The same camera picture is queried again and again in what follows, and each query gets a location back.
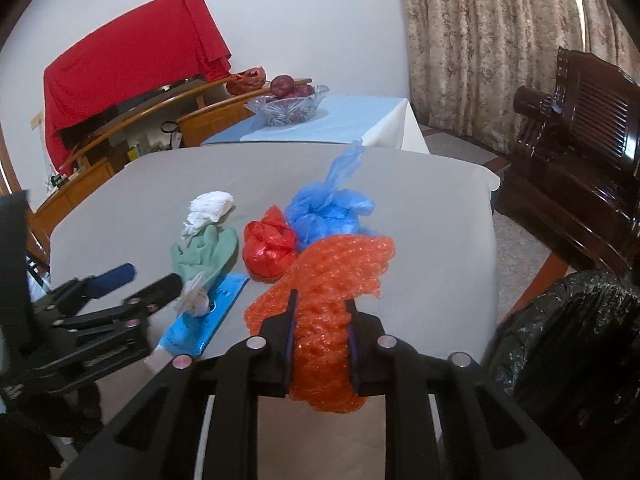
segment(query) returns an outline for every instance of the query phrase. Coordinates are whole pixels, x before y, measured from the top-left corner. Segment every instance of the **wooden cabinet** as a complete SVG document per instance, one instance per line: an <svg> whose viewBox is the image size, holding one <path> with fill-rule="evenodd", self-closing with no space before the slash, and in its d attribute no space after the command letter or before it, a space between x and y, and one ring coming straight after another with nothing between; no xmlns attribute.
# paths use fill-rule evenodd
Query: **wooden cabinet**
<svg viewBox="0 0 640 480"><path fill-rule="evenodd" d="M76 208L85 198L91 195L114 174L113 168L105 158L94 166L81 171L69 183L65 184L38 208L30 219L31 228L45 240L40 243L48 251L49 239L53 229Z"/></svg>
<svg viewBox="0 0 640 480"><path fill-rule="evenodd" d="M70 182L66 197L73 207L87 198L113 176L113 170L105 159L103 163L98 163L89 168L86 176L80 174L73 182Z"/></svg>

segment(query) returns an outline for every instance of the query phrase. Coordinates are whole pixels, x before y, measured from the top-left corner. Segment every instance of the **white tablecloth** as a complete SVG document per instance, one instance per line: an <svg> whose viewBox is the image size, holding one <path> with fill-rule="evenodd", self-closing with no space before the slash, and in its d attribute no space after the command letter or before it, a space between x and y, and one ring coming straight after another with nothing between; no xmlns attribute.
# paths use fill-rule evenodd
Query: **white tablecloth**
<svg viewBox="0 0 640 480"><path fill-rule="evenodd" d="M287 205L305 184L323 179L343 146L313 143L215 144L155 153L128 165L74 209L51 237L54 285L100 274L124 262L135 281L86 312L116 302L171 272L190 199L227 190L236 209L226 220L239 233L274 203ZM369 148L348 186L376 202L367 225L393 238L396 257L382 276L382 298L358 308L419 352L446 358L466 351L480 360L495 329L496 245L486 168L435 155ZM242 260L234 271L243 272ZM249 282L205 356L224 353L248 331L242 313L267 285ZM153 343L173 321L163 309L150 321ZM103 394L142 387L131 370L109 377ZM382 479L384 402L371 399L349 415L318 413L301 402L261 399L258 460L262 480Z"/></svg>
<svg viewBox="0 0 640 480"><path fill-rule="evenodd" d="M306 123L264 126L253 116L215 134L203 144L277 140L336 142L362 139L365 146L429 153L407 99L371 96L328 96Z"/></svg>

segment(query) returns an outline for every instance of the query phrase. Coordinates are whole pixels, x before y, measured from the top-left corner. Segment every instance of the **plastic bag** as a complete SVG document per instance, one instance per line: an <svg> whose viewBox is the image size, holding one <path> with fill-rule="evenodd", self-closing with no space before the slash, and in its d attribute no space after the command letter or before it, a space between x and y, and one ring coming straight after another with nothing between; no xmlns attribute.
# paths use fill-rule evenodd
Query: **plastic bag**
<svg viewBox="0 0 640 480"><path fill-rule="evenodd" d="M247 270L258 278L281 278L296 261L296 234L277 206L271 206L260 221L244 228L242 259Z"/></svg>
<svg viewBox="0 0 640 480"><path fill-rule="evenodd" d="M380 296L380 275L396 250L391 238L335 235L318 240L285 275L244 311L257 335L265 318L283 313L292 288L298 290L289 394L322 412L348 413L364 399L351 386L344 301L361 294Z"/></svg>
<svg viewBox="0 0 640 480"><path fill-rule="evenodd" d="M511 315L487 352L489 375L585 480L640 471L640 290L576 272Z"/></svg>
<svg viewBox="0 0 640 480"><path fill-rule="evenodd" d="M239 74L232 74L226 84L226 91L231 95L242 95L260 90L267 82L267 75L261 66L250 68Z"/></svg>
<svg viewBox="0 0 640 480"><path fill-rule="evenodd" d="M355 140L332 162L324 182L313 182L300 189L285 209L287 221L298 236L300 252L326 236L366 234L359 217L373 212L373 200L352 189L338 191L338 186L360 167L364 151L362 140Z"/></svg>

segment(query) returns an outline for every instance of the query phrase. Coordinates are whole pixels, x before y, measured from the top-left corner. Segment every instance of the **patterned curtain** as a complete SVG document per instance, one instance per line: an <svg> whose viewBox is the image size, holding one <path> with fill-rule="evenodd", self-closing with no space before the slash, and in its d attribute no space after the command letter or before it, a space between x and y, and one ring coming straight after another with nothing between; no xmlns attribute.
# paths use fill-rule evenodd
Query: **patterned curtain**
<svg viewBox="0 0 640 480"><path fill-rule="evenodd" d="M576 0L404 0L418 120L499 152L520 85L551 93L558 46L582 49Z"/></svg>
<svg viewBox="0 0 640 480"><path fill-rule="evenodd" d="M618 65L640 82L640 52L606 0L582 0L585 51Z"/></svg>

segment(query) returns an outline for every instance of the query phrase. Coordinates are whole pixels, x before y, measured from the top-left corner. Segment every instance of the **bubble wrap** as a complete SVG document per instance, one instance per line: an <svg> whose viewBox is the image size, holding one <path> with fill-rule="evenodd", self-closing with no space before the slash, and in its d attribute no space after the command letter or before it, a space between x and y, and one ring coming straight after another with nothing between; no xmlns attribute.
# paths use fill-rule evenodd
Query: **bubble wrap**
<svg viewBox="0 0 640 480"><path fill-rule="evenodd" d="M293 381L294 400L306 400L322 412L349 413L364 398L349 380L347 325L351 315L344 301L361 294L380 296L380 275L396 254L388 237L334 235L304 251L285 275L244 313L257 335L265 318L282 314L292 288L298 290Z"/></svg>

